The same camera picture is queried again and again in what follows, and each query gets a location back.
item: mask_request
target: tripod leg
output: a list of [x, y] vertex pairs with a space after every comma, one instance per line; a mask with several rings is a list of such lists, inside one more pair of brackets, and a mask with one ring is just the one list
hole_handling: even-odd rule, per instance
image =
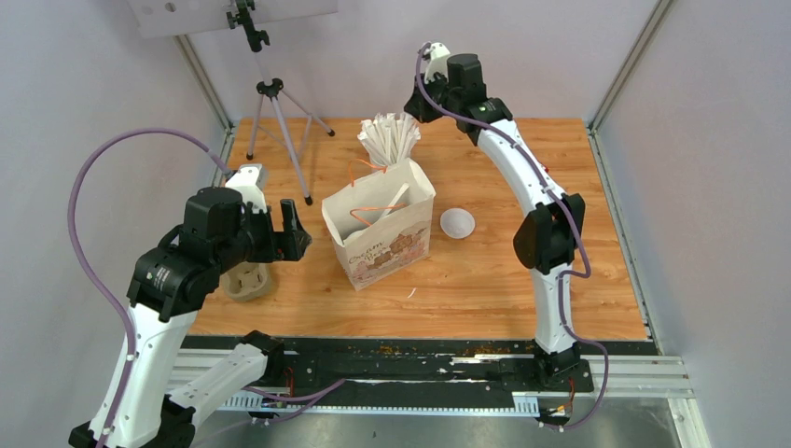
[[291, 163], [294, 164], [294, 170], [297, 171], [297, 179], [299, 179], [299, 186], [302, 187], [302, 195], [305, 197], [307, 205], [313, 204], [313, 198], [308, 191], [308, 185], [305, 183], [305, 177], [302, 175], [302, 168], [299, 167], [299, 159], [297, 158], [297, 151], [294, 150], [294, 144], [291, 142], [291, 134], [288, 132], [288, 125], [283, 116], [283, 110], [280, 108], [280, 103], [277, 97], [270, 98], [272, 101], [272, 108], [274, 108], [274, 115], [277, 117], [277, 122], [280, 124], [280, 131], [283, 133], [285, 140], [285, 147], [288, 148], [288, 157], [291, 158]]
[[308, 116], [308, 122], [305, 123], [305, 132], [302, 134], [302, 141], [299, 142], [299, 152], [297, 157], [302, 159], [302, 152], [305, 151], [305, 142], [308, 141], [308, 133], [311, 131], [311, 123], [313, 122], [313, 115]]
[[261, 107], [264, 105], [264, 95], [258, 96], [258, 107], [256, 107], [256, 117], [253, 119], [253, 132], [250, 134], [250, 146], [247, 148], [247, 159], [253, 159], [253, 148], [256, 146], [256, 136], [258, 135], [258, 124], [261, 121]]
[[277, 135], [269, 132], [269, 130], [267, 128], [261, 126], [260, 124], [258, 125], [258, 128], [261, 131], [263, 131], [266, 135], [268, 135], [272, 140], [274, 140], [275, 142], [279, 143], [281, 147], [285, 147], [285, 143], [283, 143], [283, 140], [277, 138]]
[[289, 92], [288, 92], [288, 91], [287, 91], [285, 88], [283, 88], [282, 92], [283, 92], [283, 94], [284, 94], [284, 95], [285, 95], [285, 96], [286, 96], [286, 97], [287, 97], [289, 100], [291, 100], [291, 103], [294, 103], [295, 105], [297, 105], [297, 107], [299, 107], [300, 109], [302, 109], [302, 112], [304, 112], [304, 113], [305, 113], [306, 115], [308, 115], [308, 116], [311, 116], [311, 117], [313, 117], [313, 119], [315, 119], [315, 120], [316, 120], [316, 122], [317, 122], [317, 123], [319, 123], [319, 126], [321, 126], [322, 128], [324, 128], [325, 132], [326, 132], [326, 133], [327, 133], [327, 134], [328, 134], [330, 137], [334, 137], [334, 136], [335, 136], [335, 131], [333, 131], [333, 130], [332, 130], [332, 128], [330, 128], [329, 126], [327, 126], [327, 125], [326, 125], [326, 123], [324, 123], [324, 122], [323, 122], [323, 121], [322, 121], [320, 118], [316, 117], [316, 116], [315, 116], [314, 114], [312, 114], [311, 112], [308, 112], [308, 109], [306, 109], [305, 107], [303, 107], [303, 106], [302, 106], [302, 105], [299, 103], [299, 101], [297, 101], [297, 100], [296, 100], [296, 99], [295, 99], [293, 96], [291, 96], [291, 93], [289, 93]]

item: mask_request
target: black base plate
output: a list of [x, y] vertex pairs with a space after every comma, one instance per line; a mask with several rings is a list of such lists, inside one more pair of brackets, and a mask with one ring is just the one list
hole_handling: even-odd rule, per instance
[[[285, 362], [294, 370], [295, 394], [308, 395], [340, 378], [356, 380], [424, 381], [427, 383], [357, 383], [347, 381], [322, 399], [337, 406], [407, 406], [449, 408], [510, 408], [515, 391], [593, 391], [588, 361], [555, 382], [539, 381], [532, 341], [381, 340], [280, 338]], [[188, 336], [184, 348], [232, 348], [239, 338]], [[611, 355], [656, 355], [652, 342], [605, 343]], [[582, 347], [583, 355], [598, 355]], [[477, 363], [455, 357], [502, 355]], [[463, 383], [453, 380], [465, 380]], [[285, 386], [281, 378], [269, 385]]]

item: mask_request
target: bundle of straws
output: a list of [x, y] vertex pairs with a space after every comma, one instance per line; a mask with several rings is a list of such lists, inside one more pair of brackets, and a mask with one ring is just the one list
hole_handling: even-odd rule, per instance
[[357, 139], [375, 165], [388, 166], [407, 159], [420, 140], [417, 122], [404, 112], [397, 117], [396, 114], [377, 114], [373, 120], [363, 120], [362, 124]]

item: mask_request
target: metal floor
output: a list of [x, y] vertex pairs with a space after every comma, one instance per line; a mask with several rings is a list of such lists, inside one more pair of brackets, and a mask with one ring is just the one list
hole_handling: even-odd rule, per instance
[[[592, 399], [575, 400], [586, 413]], [[243, 419], [246, 413], [217, 412], [195, 441]], [[250, 448], [505, 448], [640, 447], [681, 448], [667, 399], [606, 399], [585, 426], [563, 434], [517, 417], [388, 416], [305, 413], [271, 427], [233, 429], [203, 447]]]

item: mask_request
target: white board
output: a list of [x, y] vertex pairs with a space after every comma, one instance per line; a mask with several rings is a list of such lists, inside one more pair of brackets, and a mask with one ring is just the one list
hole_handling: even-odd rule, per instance
[[[127, 0], [143, 37], [187, 35], [229, 28], [234, 0]], [[256, 23], [338, 12], [338, 0], [256, 0]]]

